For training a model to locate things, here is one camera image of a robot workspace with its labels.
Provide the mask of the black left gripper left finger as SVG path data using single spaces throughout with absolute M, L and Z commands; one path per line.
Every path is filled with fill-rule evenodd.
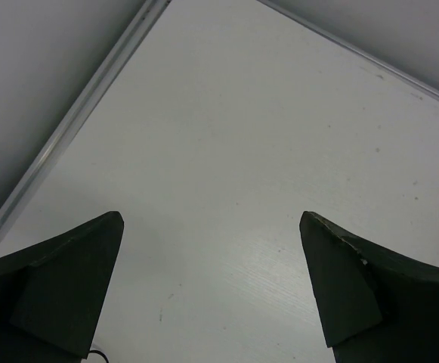
M 122 235 L 112 211 L 0 258 L 0 362 L 88 357 Z

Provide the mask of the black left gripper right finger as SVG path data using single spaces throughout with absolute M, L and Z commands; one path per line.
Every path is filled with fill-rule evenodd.
M 314 212 L 299 231 L 326 345 L 337 362 L 439 362 L 439 268 Z

